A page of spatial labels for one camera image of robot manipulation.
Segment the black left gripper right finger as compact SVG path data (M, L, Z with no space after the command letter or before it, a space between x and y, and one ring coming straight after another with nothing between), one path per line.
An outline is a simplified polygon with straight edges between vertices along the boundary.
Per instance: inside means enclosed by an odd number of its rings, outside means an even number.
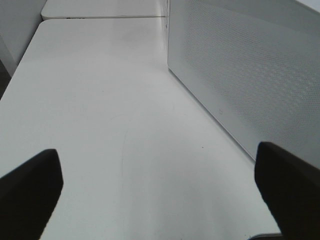
M286 240L320 238L320 170L272 142L260 142L254 181Z

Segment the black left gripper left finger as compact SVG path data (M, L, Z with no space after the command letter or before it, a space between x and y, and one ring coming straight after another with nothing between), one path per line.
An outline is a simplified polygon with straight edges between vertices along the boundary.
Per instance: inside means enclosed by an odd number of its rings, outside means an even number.
M39 240L63 189L56 149L45 149L0 179L0 238Z

